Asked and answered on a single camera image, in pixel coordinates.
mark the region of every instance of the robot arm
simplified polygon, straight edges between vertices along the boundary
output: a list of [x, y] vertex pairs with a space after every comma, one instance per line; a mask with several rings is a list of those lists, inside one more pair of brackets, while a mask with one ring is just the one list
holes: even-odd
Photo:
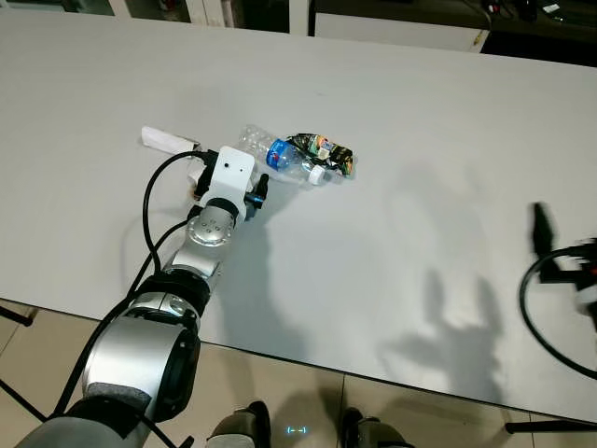
[[212, 155], [215, 163], [207, 164], [198, 183], [198, 190], [206, 189], [208, 176], [209, 188], [199, 191], [200, 212], [189, 220], [185, 242], [98, 338], [83, 374], [83, 399], [35, 429], [19, 448], [139, 447], [149, 432], [139, 415], [162, 422], [187, 406], [200, 318], [247, 205], [260, 208], [267, 193], [267, 176], [247, 193], [252, 156], [231, 147]]

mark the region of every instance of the floor tile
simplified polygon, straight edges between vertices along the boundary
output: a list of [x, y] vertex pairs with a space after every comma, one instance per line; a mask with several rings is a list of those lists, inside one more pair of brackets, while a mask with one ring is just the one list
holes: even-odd
[[[531, 421], [551, 420], [539, 414], [531, 414]], [[597, 433], [535, 433], [535, 448], [597, 448]]]
[[533, 448], [530, 434], [509, 435], [504, 423], [528, 421], [528, 413], [384, 385], [346, 375], [343, 406], [380, 417], [413, 445]]
[[[27, 315], [31, 308], [26, 305], [20, 305], [17, 303], [13, 303], [11, 301], [3, 301], [0, 299], [0, 306], [7, 308], [10, 311], [14, 311], [15, 313], [19, 313], [21, 315]], [[12, 334], [15, 332], [19, 324], [13, 322], [10, 319], [0, 316], [0, 355], [2, 351], [7, 346], [8, 341], [12, 337]]]
[[[95, 325], [86, 319], [40, 310], [31, 327], [17, 328], [0, 356], [0, 378], [43, 414], [49, 414]], [[78, 387], [74, 397], [80, 396]], [[4, 391], [0, 391], [0, 410], [0, 447], [14, 446], [38, 425]]]
[[[271, 414], [272, 446], [336, 446], [342, 375], [204, 344], [187, 409], [160, 427], [179, 444], [192, 435], [197, 446], [235, 409], [262, 399]], [[307, 429], [307, 434], [293, 429]], [[148, 447], [160, 447], [150, 436]]]

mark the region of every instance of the black metal leg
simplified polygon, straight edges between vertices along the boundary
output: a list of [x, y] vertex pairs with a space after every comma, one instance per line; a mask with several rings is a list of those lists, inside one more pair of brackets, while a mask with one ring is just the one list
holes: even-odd
[[0, 306], [0, 316], [5, 317], [6, 319], [14, 320], [25, 327], [31, 327], [31, 324], [34, 323], [32, 317], [28, 315], [20, 315], [19, 313], [8, 310], [4, 306]]
[[506, 423], [507, 432], [597, 432], [597, 424], [552, 420], [548, 422]]

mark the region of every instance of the white table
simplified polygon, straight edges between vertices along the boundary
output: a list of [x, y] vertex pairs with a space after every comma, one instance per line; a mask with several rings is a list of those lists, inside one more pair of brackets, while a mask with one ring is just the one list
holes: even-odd
[[[247, 122], [325, 133], [353, 180], [271, 185], [201, 323], [204, 340], [597, 421], [597, 384], [523, 326], [528, 205], [560, 245], [597, 230], [597, 71], [178, 23], [0, 13], [0, 297], [100, 318], [146, 256], [141, 201], [165, 159], [142, 125], [234, 144]], [[188, 210], [184, 163], [152, 229]], [[172, 241], [167, 250], [173, 250]], [[594, 366], [570, 287], [537, 325]]]

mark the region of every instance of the white bottle cap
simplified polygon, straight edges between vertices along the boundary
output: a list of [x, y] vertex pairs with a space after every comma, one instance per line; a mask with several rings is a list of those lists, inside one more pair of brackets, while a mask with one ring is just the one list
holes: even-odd
[[324, 174], [326, 170], [321, 165], [315, 165], [309, 173], [309, 183], [313, 185], [320, 185], [324, 180]]

